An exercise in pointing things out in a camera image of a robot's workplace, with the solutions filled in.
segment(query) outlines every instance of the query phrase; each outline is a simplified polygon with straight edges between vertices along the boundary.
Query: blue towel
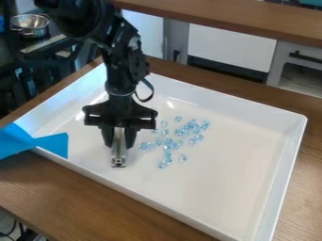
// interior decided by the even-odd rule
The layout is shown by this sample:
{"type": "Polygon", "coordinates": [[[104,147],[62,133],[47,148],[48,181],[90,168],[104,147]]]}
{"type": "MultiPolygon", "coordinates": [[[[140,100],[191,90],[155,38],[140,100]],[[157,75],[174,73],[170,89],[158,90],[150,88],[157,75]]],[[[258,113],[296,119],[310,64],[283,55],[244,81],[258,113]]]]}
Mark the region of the blue towel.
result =
{"type": "Polygon", "coordinates": [[[5,20],[4,16],[0,15],[0,33],[5,32],[5,20]]]}
{"type": "Polygon", "coordinates": [[[308,4],[322,7],[322,0],[299,0],[300,4],[308,4]]]}
{"type": "Polygon", "coordinates": [[[68,135],[62,133],[48,137],[33,138],[15,123],[0,129],[0,160],[35,147],[41,147],[67,159],[68,135]]]}

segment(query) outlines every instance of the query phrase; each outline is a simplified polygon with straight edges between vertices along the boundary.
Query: blue plastic piece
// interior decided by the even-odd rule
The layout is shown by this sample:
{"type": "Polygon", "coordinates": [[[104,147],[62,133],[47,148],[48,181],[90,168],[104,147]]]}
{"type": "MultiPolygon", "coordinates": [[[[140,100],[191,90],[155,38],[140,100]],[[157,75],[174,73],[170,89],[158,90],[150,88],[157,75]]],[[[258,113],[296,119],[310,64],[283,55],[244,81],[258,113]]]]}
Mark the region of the blue plastic piece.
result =
{"type": "Polygon", "coordinates": [[[182,119],[183,119],[183,117],[181,117],[181,116],[177,116],[177,117],[174,119],[174,121],[175,121],[175,122],[180,122],[182,119]]]}
{"type": "Polygon", "coordinates": [[[196,135],[195,138],[198,140],[198,141],[202,141],[204,139],[203,135],[196,135]]]}
{"type": "Polygon", "coordinates": [[[183,131],[183,137],[189,137],[190,132],[188,130],[183,131]]]}
{"type": "Polygon", "coordinates": [[[147,143],[142,143],[140,146],[139,146],[139,149],[140,150],[148,150],[148,144],[147,143]]]}
{"type": "Polygon", "coordinates": [[[196,144],[196,142],[197,142],[197,139],[196,138],[189,139],[189,145],[190,146],[193,146],[194,144],[196,144]]]}
{"type": "Polygon", "coordinates": [[[173,149],[173,150],[178,150],[179,149],[179,145],[177,144],[177,143],[172,143],[172,146],[171,146],[171,148],[173,149]]]}
{"type": "Polygon", "coordinates": [[[15,123],[0,129],[0,160],[16,153],[41,147],[63,158],[68,158],[68,135],[66,133],[33,138],[15,123]]]}
{"type": "Polygon", "coordinates": [[[165,135],[167,135],[169,133],[169,130],[168,129],[165,129],[165,130],[162,130],[161,131],[161,135],[162,136],[165,136],[165,135]]]}
{"type": "Polygon", "coordinates": [[[193,128],[192,128],[192,132],[194,134],[199,134],[201,132],[201,128],[198,124],[194,125],[193,128]]]}
{"type": "Polygon", "coordinates": [[[153,143],[148,143],[148,150],[153,151],[155,149],[155,144],[153,143]]]}
{"type": "Polygon", "coordinates": [[[157,145],[157,146],[161,146],[162,144],[163,144],[163,139],[162,138],[157,138],[156,139],[156,141],[155,141],[155,144],[157,145]]]}
{"type": "Polygon", "coordinates": [[[190,129],[190,125],[187,124],[187,125],[184,125],[183,128],[182,128],[182,131],[187,131],[190,129]]]}
{"type": "Polygon", "coordinates": [[[170,149],[170,147],[168,145],[163,146],[163,150],[169,150],[169,149],[170,149]]]}
{"type": "Polygon", "coordinates": [[[180,154],[179,155],[179,162],[186,162],[187,156],[186,154],[180,154]]]}
{"type": "Polygon", "coordinates": [[[184,130],[177,129],[177,130],[175,130],[174,135],[177,136],[177,137],[183,136],[184,135],[184,130]]]}
{"type": "Polygon", "coordinates": [[[203,131],[207,130],[209,128],[209,125],[210,125],[210,122],[209,121],[204,121],[202,124],[201,124],[201,129],[203,131]]]}
{"type": "Polygon", "coordinates": [[[165,120],[161,121],[161,126],[162,127],[167,127],[168,125],[169,125],[169,123],[167,121],[165,121],[165,120]]]}
{"type": "Polygon", "coordinates": [[[165,169],[168,165],[170,165],[171,163],[170,162],[165,162],[165,161],[161,161],[157,166],[160,168],[160,169],[165,169]]]}
{"type": "Polygon", "coordinates": [[[189,123],[188,123],[188,126],[189,126],[189,128],[193,128],[194,127],[194,125],[196,125],[197,124],[197,121],[196,120],[191,120],[189,123]]]}
{"type": "Polygon", "coordinates": [[[172,162],[172,156],[171,156],[171,153],[169,152],[164,152],[163,154],[163,161],[164,162],[172,162]]]}
{"type": "Polygon", "coordinates": [[[166,145],[170,145],[173,142],[173,140],[171,138],[166,138],[165,139],[165,144],[166,145]]]}
{"type": "Polygon", "coordinates": [[[179,140],[177,141],[177,144],[178,144],[178,146],[182,146],[182,145],[184,145],[184,142],[183,142],[181,139],[179,139],[179,140]]]}

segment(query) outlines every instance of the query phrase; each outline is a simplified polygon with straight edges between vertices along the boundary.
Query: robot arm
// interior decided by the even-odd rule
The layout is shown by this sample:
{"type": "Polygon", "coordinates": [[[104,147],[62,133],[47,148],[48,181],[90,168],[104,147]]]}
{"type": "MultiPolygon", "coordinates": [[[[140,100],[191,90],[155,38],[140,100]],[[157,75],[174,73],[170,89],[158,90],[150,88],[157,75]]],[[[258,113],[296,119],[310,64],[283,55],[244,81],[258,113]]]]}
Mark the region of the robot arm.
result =
{"type": "MultiPolygon", "coordinates": [[[[126,150],[134,146],[137,132],[154,129],[157,112],[139,105],[137,84],[142,81],[153,92],[153,86],[145,79],[149,75],[149,63],[141,50],[140,36],[110,4],[108,0],[35,0],[36,6],[44,9],[66,36],[77,40],[91,40],[102,49],[107,67],[105,90],[108,101],[83,107],[85,125],[98,126],[105,145],[126,150]]],[[[124,167],[120,152],[112,156],[114,167],[124,167]]]]}

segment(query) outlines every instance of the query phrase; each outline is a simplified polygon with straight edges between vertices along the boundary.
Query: wooden table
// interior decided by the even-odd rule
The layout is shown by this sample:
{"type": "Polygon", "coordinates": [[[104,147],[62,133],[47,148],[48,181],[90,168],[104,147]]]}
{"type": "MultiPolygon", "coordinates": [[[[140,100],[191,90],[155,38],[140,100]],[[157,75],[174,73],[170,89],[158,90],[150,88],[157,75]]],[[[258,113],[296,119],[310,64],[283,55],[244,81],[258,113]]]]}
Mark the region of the wooden table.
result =
{"type": "Polygon", "coordinates": [[[322,47],[322,11],[257,0],[114,0],[119,8],[322,47]]]}
{"type": "MultiPolygon", "coordinates": [[[[322,100],[169,61],[155,73],[301,113],[309,123],[274,240],[322,237],[322,100]]],[[[0,120],[16,120],[102,62],[98,59],[0,120]]],[[[0,207],[52,240],[214,240],[185,224],[34,153],[0,161],[0,207]]]]}

